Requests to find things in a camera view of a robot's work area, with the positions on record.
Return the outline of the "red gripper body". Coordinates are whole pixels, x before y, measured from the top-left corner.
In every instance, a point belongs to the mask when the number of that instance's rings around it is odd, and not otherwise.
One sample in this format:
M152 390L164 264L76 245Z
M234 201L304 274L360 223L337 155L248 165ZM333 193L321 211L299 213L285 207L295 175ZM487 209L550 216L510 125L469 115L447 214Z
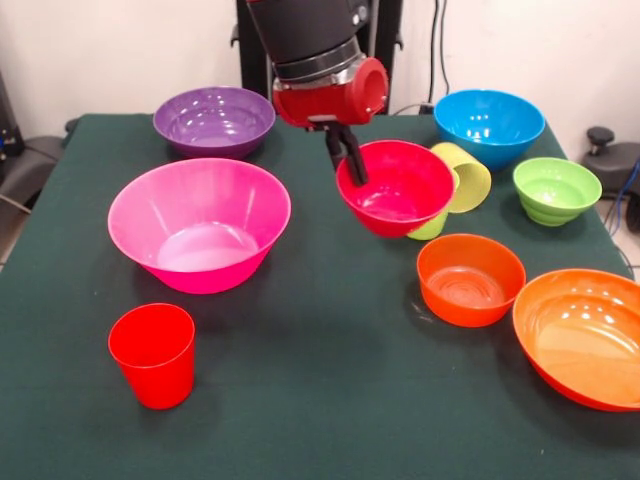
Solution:
M276 79L273 103L285 122L300 128L328 121L363 125L384 109L388 93L383 64L363 57L337 74L310 83L295 85Z

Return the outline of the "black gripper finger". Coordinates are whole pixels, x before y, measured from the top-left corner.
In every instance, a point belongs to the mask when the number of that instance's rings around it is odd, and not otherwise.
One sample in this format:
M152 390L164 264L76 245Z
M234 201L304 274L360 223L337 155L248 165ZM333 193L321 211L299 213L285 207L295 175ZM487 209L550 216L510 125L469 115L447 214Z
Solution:
M350 154L349 129L326 128L325 145L334 170L337 170L341 161Z
M368 182L368 174L361 156L360 145L349 126L342 125L339 128L339 141L345 147L352 182L356 186L364 186Z

